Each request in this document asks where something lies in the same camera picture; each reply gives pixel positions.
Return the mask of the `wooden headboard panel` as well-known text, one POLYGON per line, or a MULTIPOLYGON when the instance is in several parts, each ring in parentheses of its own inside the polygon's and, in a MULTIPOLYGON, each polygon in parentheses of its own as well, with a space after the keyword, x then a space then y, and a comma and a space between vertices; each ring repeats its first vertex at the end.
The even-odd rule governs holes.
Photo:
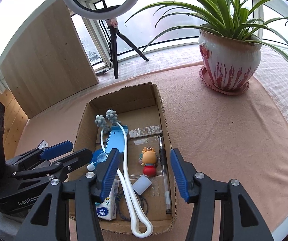
POLYGON ((29 118, 99 82, 63 0, 46 0, 24 21, 0 71, 29 118))

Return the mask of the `blue phone stand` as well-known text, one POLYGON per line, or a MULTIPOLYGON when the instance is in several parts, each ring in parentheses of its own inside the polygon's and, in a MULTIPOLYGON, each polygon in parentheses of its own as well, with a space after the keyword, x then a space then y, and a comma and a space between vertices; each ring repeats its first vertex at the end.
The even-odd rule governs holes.
POLYGON ((117 149, 120 154, 124 154, 124 144, 125 140, 122 129, 119 125, 112 126, 106 143, 105 153, 109 154, 112 149, 117 149))

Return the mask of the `white charger plug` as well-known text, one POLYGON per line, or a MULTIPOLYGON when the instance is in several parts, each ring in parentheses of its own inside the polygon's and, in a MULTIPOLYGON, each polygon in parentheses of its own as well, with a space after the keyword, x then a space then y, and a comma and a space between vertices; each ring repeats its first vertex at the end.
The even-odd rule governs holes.
POLYGON ((47 148, 49 146, 48 142, 46 142, 45 140, 41 141, 40 144, 38 145, 38 149, 44 149, 47 148))

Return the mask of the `cardboard box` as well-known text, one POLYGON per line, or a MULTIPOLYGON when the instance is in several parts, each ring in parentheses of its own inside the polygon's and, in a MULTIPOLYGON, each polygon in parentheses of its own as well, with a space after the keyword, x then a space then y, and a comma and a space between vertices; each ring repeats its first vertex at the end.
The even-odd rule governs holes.
MULTIPOLYGON (((96 115, 104 115, 108 109, 115 110, 119 121, 128 127, 128 172, 130 181, 135 183, 144 172, 151 172, 142 166, 139 157, 143 149, 159 149, 162 137, 166 152, 171 150, 162 100, 157 85, 151 82, 113 89, 102 96, 83 104, 74 150, 100 149, 100 129, 95 125, 96 115)), ((176 190, 173 173, 168 173, 171 213, 166 213, 165 176, 160 163, 155 166, 156 175, 150 178, 152 184, 143 192, 143 205, 153 225, 153 234, 171 230, 176 217, 176 190)))

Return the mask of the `black gel pen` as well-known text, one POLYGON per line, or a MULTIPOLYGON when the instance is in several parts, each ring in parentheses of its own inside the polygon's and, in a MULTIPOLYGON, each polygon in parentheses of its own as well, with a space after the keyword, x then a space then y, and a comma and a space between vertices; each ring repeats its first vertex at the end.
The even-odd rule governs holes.
POLYGON ((160 166, 162 168, 162 175, 164 179, 166 214, 172 214, 172 202, 171 202, 171 193, 168 179, 167 156, 162 135, 159 135, 159 155, 160 155, 160 166))

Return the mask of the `small white eraser block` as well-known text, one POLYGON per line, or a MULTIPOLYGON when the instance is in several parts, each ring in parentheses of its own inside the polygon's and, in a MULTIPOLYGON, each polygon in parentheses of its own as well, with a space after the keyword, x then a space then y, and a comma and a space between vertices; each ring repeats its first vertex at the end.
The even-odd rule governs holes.
POLYGON ((132 188, 138 195, 142 195, 151 185, 151 180, 146 175, 141 175, 141 177, 132 185, 132 188))

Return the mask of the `orange cartoon figurine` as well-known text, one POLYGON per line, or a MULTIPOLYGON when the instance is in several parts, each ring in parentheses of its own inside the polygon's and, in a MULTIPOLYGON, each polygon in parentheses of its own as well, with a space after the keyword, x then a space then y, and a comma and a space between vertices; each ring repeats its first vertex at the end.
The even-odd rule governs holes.
POLYGON ((153 147, 144 147, 139 156, 139 162, 143 166, 143 174, 147 177, 154 177, 156 175, 156 164, 158 157, 153 147))

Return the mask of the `green spider plant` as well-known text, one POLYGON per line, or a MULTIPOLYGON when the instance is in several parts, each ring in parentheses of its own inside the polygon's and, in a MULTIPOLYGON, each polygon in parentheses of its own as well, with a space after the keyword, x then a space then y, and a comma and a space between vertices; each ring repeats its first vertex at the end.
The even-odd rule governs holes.
POLYGON ((268 26, 276 21, 288 21, 288 16, 275 17, 267 21, 262 18, 252 18, 253 12, 265 3, 273 0, 260 0, 253 5, 251 9, 245 7, 245 3, 248 1, 249 0, 167 0, 146 5, 132 14, 132 16, 154 7, 157 7, 158 10, 170 7, 171 9, 180 8, 188 10, 188 12, 184 13, 185 15, 205 21, 203 25, 179 25, 170 27, 155 36, 147 45, 150 45, 165 33, 177 29, 199 29, 217 37, 237 40, 245 44, 268 46, 288 62, 288 55, 285 52, 275 45, 262 41, 262 39, 254 35, 259 29, 265 29, 274 33, 288 45, 288 41, 278 31, 268 26))

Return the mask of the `grey ball neck massager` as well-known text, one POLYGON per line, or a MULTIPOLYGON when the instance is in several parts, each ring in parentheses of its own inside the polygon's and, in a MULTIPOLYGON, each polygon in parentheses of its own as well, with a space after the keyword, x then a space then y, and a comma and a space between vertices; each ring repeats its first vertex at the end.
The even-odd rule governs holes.
POLYGON ((101 149, 105 152, 104 146, 104 131, 106 129, 107 121, 109 121, 112 125, 119 125, 124 133, 124 154, 123 154, 123 173, 120 169, 117 169, 117 175, 121 182, 124 197, 126 200, 126 204, 128 207, 128 211, 130 214, 130 222, 131 222, 131 231, 134 236, 137 238, 147 238, 153 233, 153 225, 151 221, 147 218, 143 209, 138 201, 138 198, 135 194, 135 191, 132 188, 132 184, 129 178, 128 172, 128 141, 125 129, 118 121, 118 114, 113 109, 108 109, 106 111, 105 116, 96 115, 95 124, 98 128, 101 128, 100 132, 100 144, 101 149))

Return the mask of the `white dotted tissue pack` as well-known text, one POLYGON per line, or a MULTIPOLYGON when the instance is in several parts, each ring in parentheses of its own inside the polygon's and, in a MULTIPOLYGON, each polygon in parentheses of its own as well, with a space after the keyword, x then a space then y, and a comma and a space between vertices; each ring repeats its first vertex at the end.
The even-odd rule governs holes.
POLYGON ((114 180, 111 192, 103 203, 96 203, 96 211, 98 218, 111 221, 115 220, 117 214, 116 198, 119 189, 119 181, 114 180))

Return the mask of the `red white flower pot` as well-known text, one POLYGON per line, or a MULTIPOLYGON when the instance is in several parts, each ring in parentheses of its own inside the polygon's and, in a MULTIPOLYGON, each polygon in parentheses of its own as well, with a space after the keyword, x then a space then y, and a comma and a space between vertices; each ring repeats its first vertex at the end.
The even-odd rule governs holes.
POLYGON ((261 61, 261 45, 201 31, 199 50, 206 76, 217 89, 237 92, 247 85, 261 61))

